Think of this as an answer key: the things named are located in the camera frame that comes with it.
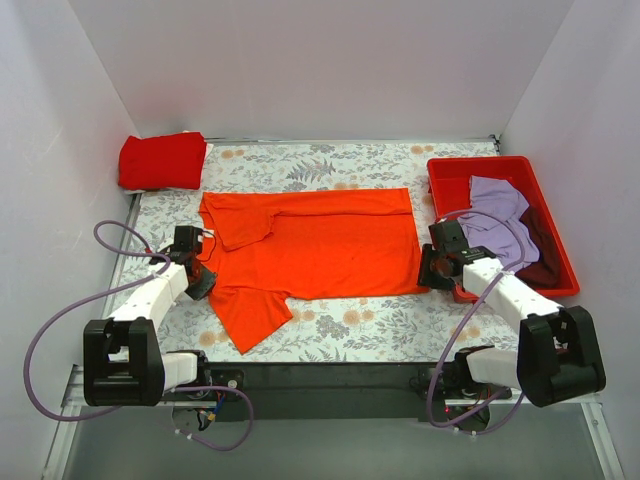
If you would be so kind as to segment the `orange t shirt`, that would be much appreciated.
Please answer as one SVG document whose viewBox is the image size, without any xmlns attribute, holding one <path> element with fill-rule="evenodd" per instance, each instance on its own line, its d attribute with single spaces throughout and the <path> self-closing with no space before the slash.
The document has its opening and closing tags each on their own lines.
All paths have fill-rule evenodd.
<svg viewBox="0 0 640 480">
<path fill-rule="evenodd" d="M 203 264 L 216 273 L 209 303 L 246 354 L 293 315 L 289 298 L 423 292 L 421 246 L 405 188 L 203 194 L 215 234 Z"/>
</svg>

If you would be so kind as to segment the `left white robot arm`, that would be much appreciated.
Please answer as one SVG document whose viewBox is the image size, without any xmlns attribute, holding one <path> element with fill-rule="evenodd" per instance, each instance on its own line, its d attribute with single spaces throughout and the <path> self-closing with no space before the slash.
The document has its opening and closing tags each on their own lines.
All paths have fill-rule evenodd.
<svg viewBox="0 0 640 480">
<path fill-rule="evenodd" d="M 110 316 L 90 321 L 83 332 L 85 401 L 91 406 L 154 406 L 176 388 L 205 398 L 213 377 L 204 352 L 162 353 L 157 331 L 181 295 L 200 301 L 217 274 L 199 259 L 206 232 L 177 226 L 172 244 L 150 260 L 151 279 L 137 286 Z"/>
</svg>

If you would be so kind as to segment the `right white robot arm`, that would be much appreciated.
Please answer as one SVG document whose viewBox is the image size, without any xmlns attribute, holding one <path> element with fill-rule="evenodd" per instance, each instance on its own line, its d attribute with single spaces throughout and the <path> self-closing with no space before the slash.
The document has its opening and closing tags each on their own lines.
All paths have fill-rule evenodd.
<svg viewBox="0 0 640 480">
<path fill-rule="evenodd" d="M 480 346 L 457 352 L 444 373 L 464 397 L 488 384 L 517 389 L 537 407 L 599 392 L 606 374 L 591 314 L 564 307 L 505 270 L 485 247 L 469 245 L 456 220 L 430 225 L 418 283 L 436 290 L 461 286 L 489 305 L 518 335 L 514 351 Z"/>
</svg>

